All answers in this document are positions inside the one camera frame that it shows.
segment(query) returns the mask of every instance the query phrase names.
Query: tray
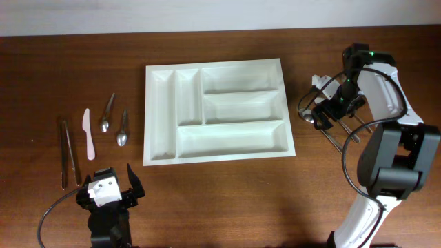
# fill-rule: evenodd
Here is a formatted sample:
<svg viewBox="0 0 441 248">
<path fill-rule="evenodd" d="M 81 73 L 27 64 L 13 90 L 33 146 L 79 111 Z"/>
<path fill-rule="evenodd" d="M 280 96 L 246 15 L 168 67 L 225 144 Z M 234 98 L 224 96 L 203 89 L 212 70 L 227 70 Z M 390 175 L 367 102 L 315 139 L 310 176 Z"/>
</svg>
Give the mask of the tray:
<svg viewBox="0 0 441 248">
<path fill-rule="evenodd" d="M 144 165 L 295 156 L 280 59 L 146 67 Z"/>
</svg>

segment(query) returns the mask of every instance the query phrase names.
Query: knife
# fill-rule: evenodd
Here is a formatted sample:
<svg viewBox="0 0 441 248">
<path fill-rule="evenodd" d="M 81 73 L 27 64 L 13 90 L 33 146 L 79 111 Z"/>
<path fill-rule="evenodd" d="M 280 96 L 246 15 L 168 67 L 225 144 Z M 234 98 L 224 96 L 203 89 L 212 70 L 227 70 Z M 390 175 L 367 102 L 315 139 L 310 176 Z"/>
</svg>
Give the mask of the knife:
<svg viewBox="0 0 441 248">
<path fill-rule="evenodd" d="M 85 111 L 84 111 L 83 130 L 85 131 L 86 145 L 87 145 L 87 150 L 88 150 L 88 159 L 94 160 L 95 149 L 94 149 L 94 144 L 92 142 L 92 133 L 90 132 L 90 111 L 89 111 L 89 109 L 85 109 Z"/>
</svg>

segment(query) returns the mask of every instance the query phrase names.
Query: spoon handle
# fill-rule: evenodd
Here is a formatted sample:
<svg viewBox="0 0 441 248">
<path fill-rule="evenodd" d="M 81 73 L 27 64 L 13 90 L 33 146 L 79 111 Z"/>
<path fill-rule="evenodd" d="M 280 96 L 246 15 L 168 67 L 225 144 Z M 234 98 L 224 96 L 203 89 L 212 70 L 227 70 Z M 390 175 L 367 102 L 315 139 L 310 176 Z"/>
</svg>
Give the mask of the spoon handle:
<svg viewBox="0 0 441 248">
<path fill-rule="evenodd" d="M 110 107 L 112 106 L 113 98 L 115 97 L 115 93 L 112 94 L 112 97 L 110 97 L 109 103 L 107 104 L 107 107 L 105 109 L 104 116 L 107 118 L 109 117 L 110 113 Z"/>
<path fill-rule="evenodd" d="M 121 131 L 125 131 L 126 127 L 127 127 L 127 110 L 124 110 L 124 113 L 123 113 L 123 126 L 121 128 Z"/>
</svg>

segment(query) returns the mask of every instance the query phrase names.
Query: wooden table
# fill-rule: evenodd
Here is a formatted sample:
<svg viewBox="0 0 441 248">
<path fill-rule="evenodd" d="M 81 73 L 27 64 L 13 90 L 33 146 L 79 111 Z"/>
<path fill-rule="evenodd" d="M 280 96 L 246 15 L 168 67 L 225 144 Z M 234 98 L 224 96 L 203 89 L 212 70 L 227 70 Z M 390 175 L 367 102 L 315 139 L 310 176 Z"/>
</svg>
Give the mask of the wooden table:
<svg viewBox="0 0 441 248">
<path fill-rule="evenodd" d="M 341 52 L 356 41 L 392 53 L 412 107 L 426 123 L 439 125 L 441 26 L 436 25 L 0 38 L 0 246 L 36 247 L 41 215 L 65 194 L 58 116 L 70 120 L 83 177 L 114 167 L 126 190 L 130 163 L 141 179 L 146 196 L 130 209 L 135 245 L 297 247 L 326 241 L 356 193 L 342 174 L 339 153 L 299 119 L 295 106 L 312 75 L 342 69 Z M 282 61 L 296 157 L 143 167 L 146 65 L 270 58 Z M 103 134 L 98 122 L 113 92 L 114 124 Z M 93 161 L 86 158 L 81 128 L 87 107 Z M 119 147 L 115 134 L 124 109 L 131 137 Z M 367 108 L 361 115 L 370 118 Z M 331 132 L 343 142 L 340 127 Z M 350 147 L 353 177 L 368 138 L 362 133 L 364 143 Z M 374 242 L 439 247 L 440 175 L 438 156 L 424 189 L 390 214 Z M 72 190 L 71 171 L 68 177 Z M 88 216 L 74 198 L 67 199 L 45 221 L 44 243 L 90 247 Z"/>
</svg>

